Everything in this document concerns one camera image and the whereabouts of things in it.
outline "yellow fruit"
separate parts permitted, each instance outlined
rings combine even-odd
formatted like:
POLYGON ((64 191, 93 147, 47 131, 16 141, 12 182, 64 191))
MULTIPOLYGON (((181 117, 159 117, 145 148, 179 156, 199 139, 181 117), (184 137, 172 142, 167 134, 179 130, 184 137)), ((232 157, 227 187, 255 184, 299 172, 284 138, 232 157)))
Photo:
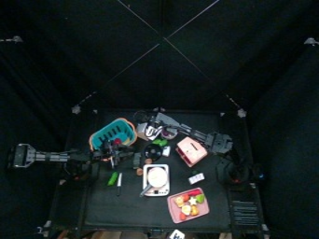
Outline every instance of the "yellow fruit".
POLYGON ((176 199, 175 199, 175 203, 176 203, 177 207, 183 207, 183 206, 184 206, 184 200, 183 200, 183 197, 176 197, 176 199))
POLYGON ((191 205, 184 205, 184 206, 181 207, 181 213, 183 213, 184 215, 189 215, 189 214, 191 214, 191 210, 192 210, 191 205))
POLYGON ((196 216, 199 214, 197 207, 195 205, 191 205, 191 215, 196 216))

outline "white object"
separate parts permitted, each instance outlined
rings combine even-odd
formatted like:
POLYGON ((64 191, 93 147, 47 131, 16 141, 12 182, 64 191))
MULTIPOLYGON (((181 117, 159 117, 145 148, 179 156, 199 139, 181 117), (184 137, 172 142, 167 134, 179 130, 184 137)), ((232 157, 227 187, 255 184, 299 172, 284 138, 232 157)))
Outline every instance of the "white object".
POLYGON ((193 185, 195 183, 197 183, 201 180, 204 180, 204 174, 203 173, 200 173, 200 174, 197 174, 195 176, 191 176, 188 178, 188 182, 191 183, 191 185, 193 185))
POLYGON ((160 197, 160 196, 165 196, 169 193, 169 172, 168 172, 168 165, 167 164, 145 164, 143 166, 143 189, 145 189, 147 185, 148 185, 148 174, 149 171, 153 168, 161 168, 165 171, 167 174, 167 182, 161 187, 152 187, 145 193, 144 196, 149 196, 149 197, 160 197))
POLYGON ((169 239, 184 239, 184 233, 175 229, 173 233, 169 235, 169 239))
POLYGON ((165 146, 164 149, 163 149, 161 155, 164 157, 168 157, 169 156, 169 152, 171 152, 171 146, 165 146))

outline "black table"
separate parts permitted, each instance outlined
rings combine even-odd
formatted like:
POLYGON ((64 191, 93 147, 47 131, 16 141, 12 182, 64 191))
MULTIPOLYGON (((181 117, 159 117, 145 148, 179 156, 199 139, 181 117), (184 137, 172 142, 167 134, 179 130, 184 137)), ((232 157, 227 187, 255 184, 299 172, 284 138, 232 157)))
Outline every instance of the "black table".
MULTIPOLYGON (((125 118, 133 122, 136 110, 99 109, 75 115, 65 149, 80 148, 88 150, 88 137, 116 118, 125 118)), ((252 161, 249 140, 247 136, 245 120, 236 112, 185 112, 167 111, 167 116, 192 129, 203 132, 228 134, 233 139, 237 153, 252 161)), ((188 167, 175 151, 177 142, 185 135, 168 141, 169 157, 160 157, 155 162, 169 167, 169 195, 192 188, 201 188, 205 194, 209 213, 196 219, 176 224, 171 218, 167 197, 140 197, 141 176, 136 175, 132 160, 120 162, 116 171, 121 172, 121 196, 116 196, 116 187, 107 187, 107 181, 113 173, 100 163, 99 179, 91 184, 68 183, 57 186, 51 220, 55 229, 73 230, 116 230, 140 232, 231 232, 232 227, 229 207, 229 189, 216 180, 216 165, 220 158, 208 155, 193 167, 188 167), (205 179, 191 185, 188 177, 193 171, 204 174, 205 179)), ((149 141, 137 139, 132 145, 136 152, 143 152, 149 141)))

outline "plate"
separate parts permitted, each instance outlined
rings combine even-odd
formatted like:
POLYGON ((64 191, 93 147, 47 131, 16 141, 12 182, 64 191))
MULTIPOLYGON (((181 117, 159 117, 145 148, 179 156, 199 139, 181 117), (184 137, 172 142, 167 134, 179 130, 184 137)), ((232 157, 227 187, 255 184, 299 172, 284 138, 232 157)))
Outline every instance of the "plate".
POLYGON ((192 219, 196 219, 201 216, 204 216, 205 214, 209 213, 209 207, 208 207, 208 203, 207 203, 207 198, 204 197, 204 202, 201 204, 197 204, 197 211, 199 211, 199 214, 196 216, 187 216, 187 218, 184 220, 180 220, 179 218, 179 214, 181 212, 181 208, 177 207, 176 205, 176 202, 175 202, 175 199, 181 196, 183 194, 188 194, 191 193, 192 191, 195 190, 199 190, 201 194, 204 194, 203 192, 203 189, 201 188, 195 188, 195 189, 191 189, 191 190, 187 190, 187 191, 183 191, 172 196, 169 196, 167 198, 167 203, 168 203, 168 210, 169 210, 169 213, 171 213, 171 217, 172 217, 172 220, 175 223, 180 223, 180 222, 184 222, 184 221, 188 221, 188 220, 192 220, 192 219))

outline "black curtain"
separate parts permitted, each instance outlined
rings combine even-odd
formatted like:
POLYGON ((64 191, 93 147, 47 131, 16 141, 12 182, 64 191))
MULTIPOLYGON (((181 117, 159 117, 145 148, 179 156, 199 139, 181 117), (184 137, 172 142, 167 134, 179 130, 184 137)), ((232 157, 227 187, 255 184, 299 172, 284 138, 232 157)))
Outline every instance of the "black curtain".
POLYGON ((63 151, 71 108, 93 94, 81 110, 236 110, 229 95, 268 177, 267 223, 283 238, 315 238, 317 48, 303 42, 319 36, 317 9, 311 0, 1 1, 0 39, 24 43, 0 42, 0 237, 33 237, 56 182, 41 165, 5 174, 6 151, 63 151))
MULTIPOLYGON (((4 24, 2 36, 13 34, 4 24)), ((20 44, 0 43, 0 237, 41 238, 36 227, 47 222, 56 176, 32 165, 6 171, 9 148, 31 144, 43 151, 63 151, 71 108, 20 44)))
POLYGON ((309 46, 249 114, 253 158, 267 176, 264 213, 280 238, 319 235, 317 56, 309 46))

